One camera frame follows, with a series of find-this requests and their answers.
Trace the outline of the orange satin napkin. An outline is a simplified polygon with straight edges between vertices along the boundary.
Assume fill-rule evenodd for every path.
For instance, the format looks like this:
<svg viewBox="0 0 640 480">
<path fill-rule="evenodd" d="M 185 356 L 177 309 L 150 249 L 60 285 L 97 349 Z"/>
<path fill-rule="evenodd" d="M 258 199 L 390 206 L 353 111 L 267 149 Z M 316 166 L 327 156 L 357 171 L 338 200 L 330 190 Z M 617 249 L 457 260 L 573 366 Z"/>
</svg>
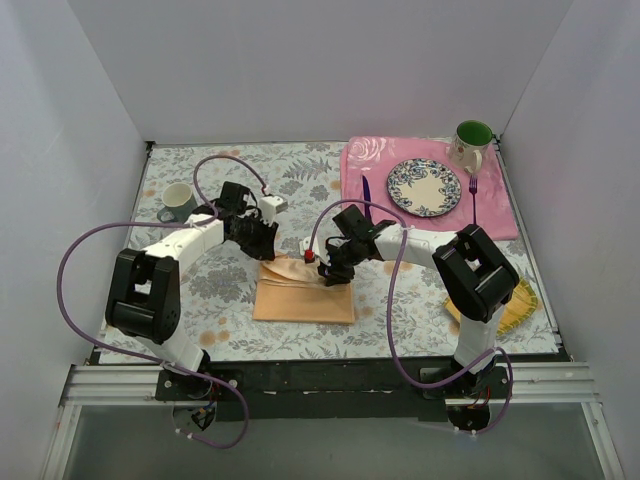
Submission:
<svg viewBox="0 0 640 480">
<path fill-rule="evenodd" d="M 318 262 L 277 256 L 260 263 L 254 321 L 351 325 L 355 322 L 352 286 L 327 287 Z"/>
</svg>

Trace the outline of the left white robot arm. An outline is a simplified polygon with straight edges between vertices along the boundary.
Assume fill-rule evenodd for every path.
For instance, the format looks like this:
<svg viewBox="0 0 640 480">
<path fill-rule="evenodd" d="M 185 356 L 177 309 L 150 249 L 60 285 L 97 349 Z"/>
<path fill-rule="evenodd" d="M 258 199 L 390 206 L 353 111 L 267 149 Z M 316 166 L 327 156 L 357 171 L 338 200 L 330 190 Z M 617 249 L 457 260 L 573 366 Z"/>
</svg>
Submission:
<svg viewBox="0 0 640 480">
<path fill-rule="evenodd" d="M 117 255 L 106 323 L 142 344 L 188 398 L 205 398 L 213 386 L 211 373 L 203 369 L 209 356 L 188 337 L 181 320 L 181 277 L 225 242 L 252 259 L 273 260 L 276 217 L 286 209 L 284 198 L 257 199 L 233 182 L 225 182 L 209 205 L 189 201 L 178 229 L 141 250 L 127 248 Z"/>
</svg>

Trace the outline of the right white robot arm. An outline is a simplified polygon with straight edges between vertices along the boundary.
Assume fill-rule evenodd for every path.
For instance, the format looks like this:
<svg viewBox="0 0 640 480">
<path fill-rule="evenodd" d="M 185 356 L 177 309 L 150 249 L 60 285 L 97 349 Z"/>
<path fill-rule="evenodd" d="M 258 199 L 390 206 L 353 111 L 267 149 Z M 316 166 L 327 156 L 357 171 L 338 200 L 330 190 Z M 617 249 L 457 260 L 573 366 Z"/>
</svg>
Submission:
<svg viewBox="0 0 640 480">
<path fill-rule="evenodd" d="M 475 397 L 489 384 L 488 372 L 495 356 L 505 350 L 495 345 L 502 312 L 520 281 L 515 268 L 487 233 L 475 224 L 458 232 L 433 232 L 410 227 L 401 218 L 371 222 L 360 204 L 383 211 L 370 201 L 348 199 L 331 206 L 348 207 L 333 218 L 342 244 L 325 242 L 327 259 L 318 265 L 325 285 L 348 284 L 355 267 L 364 261 L 393 261 L 386 303 L 386 336 L 393 363 L 399 374 L 421 390 L 443 389 L 453 383 L 464 397 Z M 401 262 L 435 269 L 450 300 L 461 314 L 458 344 L 451 358 L 452 374 L 424 383 L 411 377 L 397 355 L 393 335 L 393 301 Z"/>
</svg>

